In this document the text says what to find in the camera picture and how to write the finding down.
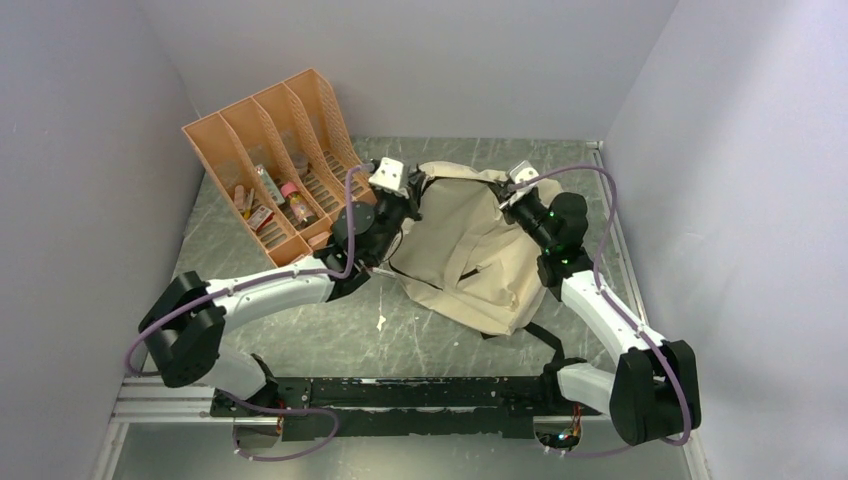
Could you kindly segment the beige canvas backpack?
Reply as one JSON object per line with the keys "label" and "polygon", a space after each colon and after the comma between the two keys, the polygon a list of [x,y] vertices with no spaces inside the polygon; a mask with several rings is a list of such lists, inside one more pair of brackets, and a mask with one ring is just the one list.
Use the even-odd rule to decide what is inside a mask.
{"label": "beige canvas backpack", "polygon": [[493,190],[506,172],[444,161],[420,169],[421,218],[404,224],[387,260],[408,297],[489,336],[527,326],[545,297],[541,250],[499,208]]}

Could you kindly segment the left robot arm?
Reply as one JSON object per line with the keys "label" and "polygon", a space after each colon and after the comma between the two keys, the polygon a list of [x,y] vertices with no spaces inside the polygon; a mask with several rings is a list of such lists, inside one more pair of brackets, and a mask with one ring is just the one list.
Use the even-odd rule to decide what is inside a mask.
{"label": "left robot arm", "polygon": [[139,341],[166,387],[204,384],[254,416],[278,407],[279,384],[269,367],[256,355],[227,348],[222,338],[283,310],[346,297],[370,280],[403,223],[419,219],[426,176],[389,158],[363,168],[376,202],[349,201],[324,247],[258,274],[204,281],[190,271],[168,285],[139,324]]}

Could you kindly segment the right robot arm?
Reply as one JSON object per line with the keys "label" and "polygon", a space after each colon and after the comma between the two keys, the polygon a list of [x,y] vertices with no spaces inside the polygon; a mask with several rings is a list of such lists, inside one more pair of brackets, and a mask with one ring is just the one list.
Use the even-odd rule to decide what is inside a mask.
{"label": "right robot arm", "polygon": [[606,415],[631,446],[685,443],[701,422],[694,351],[653,330],[608,286],[584,246],[585,198],[565,192],[545,203],[536,187],[519,190],[498,182],[491,189],[505,220],[539,247],[542,286],[584,321],[616,363],[609,373],[557,356],[542,375],[542,406],[553,414],[576,405]]}

